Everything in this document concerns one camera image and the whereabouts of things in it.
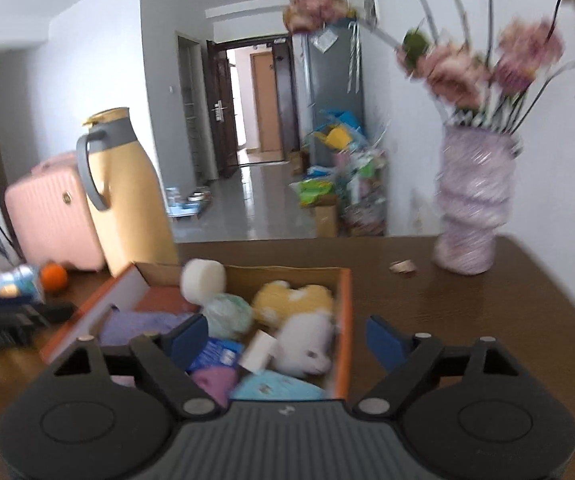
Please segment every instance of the orange ball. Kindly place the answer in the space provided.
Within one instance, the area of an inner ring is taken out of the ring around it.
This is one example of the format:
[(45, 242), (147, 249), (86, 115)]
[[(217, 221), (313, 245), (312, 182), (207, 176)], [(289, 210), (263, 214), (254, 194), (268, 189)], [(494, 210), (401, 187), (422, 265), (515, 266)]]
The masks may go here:
[(67, 288), (67, 270), (62, 265), (46, 264), (40, 273), (43, 290), (49, 294), (58, 294)]

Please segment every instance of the white roll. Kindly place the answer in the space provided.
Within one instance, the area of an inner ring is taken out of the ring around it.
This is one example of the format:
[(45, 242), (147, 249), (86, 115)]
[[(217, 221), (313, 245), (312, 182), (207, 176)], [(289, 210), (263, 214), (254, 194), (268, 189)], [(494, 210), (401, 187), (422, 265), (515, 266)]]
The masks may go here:
[(189, 303), (205, 305), (225, 292), (225, 267), (213, 260), (190, 260), (180, 277), (180, 291)]

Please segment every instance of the table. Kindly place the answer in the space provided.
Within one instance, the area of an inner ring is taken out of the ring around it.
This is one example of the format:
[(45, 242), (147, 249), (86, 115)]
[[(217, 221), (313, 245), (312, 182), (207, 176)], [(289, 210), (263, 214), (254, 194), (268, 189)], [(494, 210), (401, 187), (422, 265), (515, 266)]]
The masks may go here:
[[(493, 269), (473, 277), (434, 266), (433, 243), (428, 237), (315, 238), (184, 244), (179, 250), (184, 260), (351, 269), (355, 320), (350, 400), (385, 375), (363, 340), (365, 321), (379, 314), (402, 332), (429, 332), (446, 344), (496, 336), (575, 417), (575, 307), (570, 300), (509, 238), (499, 239)], [(416, 275), (404, 278), (389, 271), (391, 262), (405, 259), (416, 263)], [(83, 298), (83, 288), (91, 292), (102, 278), (76, 276), (70, 293)], [(0, 413), (41, 369), (33, 351), (4, 352)], [(3, 479), (7, 475), (0, 459)], [(565, 480), (575, 480), (575, 456)]]

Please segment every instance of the yellow plush toy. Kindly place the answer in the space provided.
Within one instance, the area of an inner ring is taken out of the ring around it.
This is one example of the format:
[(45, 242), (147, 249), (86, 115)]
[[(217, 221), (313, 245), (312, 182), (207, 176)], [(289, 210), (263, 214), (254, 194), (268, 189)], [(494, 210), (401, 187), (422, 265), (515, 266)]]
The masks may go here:
[(251, 307), (254, 319), (272, 328), (280, 328), (294, 314), (324, 310), (332, 312), (331, 292), (320, 285), (292, 289), (287, 282), (271, 282), (256, 293)]

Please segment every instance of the pink vase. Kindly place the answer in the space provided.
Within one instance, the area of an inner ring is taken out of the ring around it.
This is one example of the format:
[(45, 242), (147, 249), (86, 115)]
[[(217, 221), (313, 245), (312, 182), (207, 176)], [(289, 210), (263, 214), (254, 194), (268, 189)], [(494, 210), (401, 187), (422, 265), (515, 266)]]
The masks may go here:
[(447, 126), (438, 200), (443, 234), (434, 261), (473, 275), (494, 262), (494, 229), (507, 222), (515, 158), (509, 136), (483, 128)]

